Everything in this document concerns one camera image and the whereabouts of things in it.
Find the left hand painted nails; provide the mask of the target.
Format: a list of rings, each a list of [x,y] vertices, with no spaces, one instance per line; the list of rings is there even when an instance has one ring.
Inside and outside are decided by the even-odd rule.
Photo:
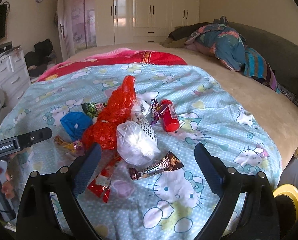
[[[8,161],[0,160],[0,192],[6,199],[13,199],[15,196],[12,178],[8,173]]]

